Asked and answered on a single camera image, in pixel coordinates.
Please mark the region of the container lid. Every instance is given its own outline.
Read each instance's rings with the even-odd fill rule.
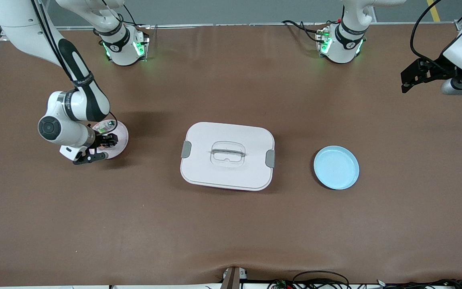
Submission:
[[[328,188],[348,189],[359,177],[359,163],[346,148],[330,146],[315,156],[313,168],[317,178]]]
[[[199,122],[186,134],[181,175],[196,185],[259,191],[272,180],[274,137],[264,129]]]

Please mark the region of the yellow floor line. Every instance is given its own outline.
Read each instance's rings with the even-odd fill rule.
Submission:
[[[431,6],[433,3],[433,0],[427,0],[427,5]],[[432,15],[432,20],[434,22],[440,22],[440,16],[438,15],[438,10],[436,10],[436,6],[431,8],[431,15]]]

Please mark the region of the black strap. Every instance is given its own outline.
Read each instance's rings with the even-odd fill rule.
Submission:
[[[106,48],[110,49],[111,51],[113,52],[121,52],[122,51],[122,48],[128,44],[128,42],[130,41],[130,31],[128,29],[126,29],[126,35],[124,35],[124,37],[117,41],[117,42],[114,42],[114,43],[110,43],[110,42],[106,42],[106,41],[103,41]]]
[[[97,32],[99,36],[112,36],[112,35],[116,35],[119,32],[119,30],[121,30],[121,27],[122,27],[122,22],[119,22],[119,25],[112,31],[101,32],[101,31],[97,31],[95,28],[94,28],[94,31]]]
[[[72,84],[74,84],[77,88],[80,88],[81,86],[89,86],[92,81],[94,81],[94,75],[91,71],[89,71],[88,75],[84,79],[73,80]]]
[[[361,39],[362,38],[359,38],[359,39],[356,39],[356,40],[352,40],[352,39],[348,39],[348,38],[345,38],[341,33],[340,33],[340,26],[336,26],[336,30],[335,30],[335,33],[336,33],[336,40],[338,40],[341,44],[343,44],[343,48],[345,48],[346,50],[351,50],[351,49],[354,49],[360,42],[361,42]]]
[[[65,109],[65,113],[67,114],[67,116],[70,119],[72,119],[73,121],[79,121],[79,119],[77,119],[74,116],[74,113],[72,112],[72,107],[71,107],[71,98],[72,98],[72,95],[74,94],[75,91],[77,91],[77,90],[76,89],[69,90],[67,92],[67,94],[65,95],[65,97],[64,97],[64,109]]]
[[[352,35],[362,35],[362,34],[365,34],[365,32],[368,30],[368,28],[367,28],[367,29],[365,29],[364,31],[354,31],[354,30],[352,30],[351,28],[348,28],[348,27],[345,25],[345,23],[343,22],[343,20],[341,21],[340,25],[341,25],[341,27],[344,29],[344,31],[345,31],[346,33],[349,33],[349,34],[352,34]]]

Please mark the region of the white plastic container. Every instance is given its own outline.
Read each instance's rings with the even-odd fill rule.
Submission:
[[[272,181],[274,137],[264,129],[199,122],[187,132],[181,175],[194,185],[259,191]]]

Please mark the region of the gray floor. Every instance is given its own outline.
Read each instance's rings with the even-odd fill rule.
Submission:
[[[51,20],[60,28],[79,28],[89,24],[78,15],[59,7],[55,0],[44,0]],[[326,22],[341,16],[339,0],[126,0],[139,24],[251,24]],[[426,0],[407,0],[399,7],[376,7],[378,22],[415,22],[427,8]],[[440,20],[451,22],[462,16],[462,0],[448,0],[436,5]],[[117,9],[130,20],[124,8]],[[432,22],[425,16],[423,21]]]

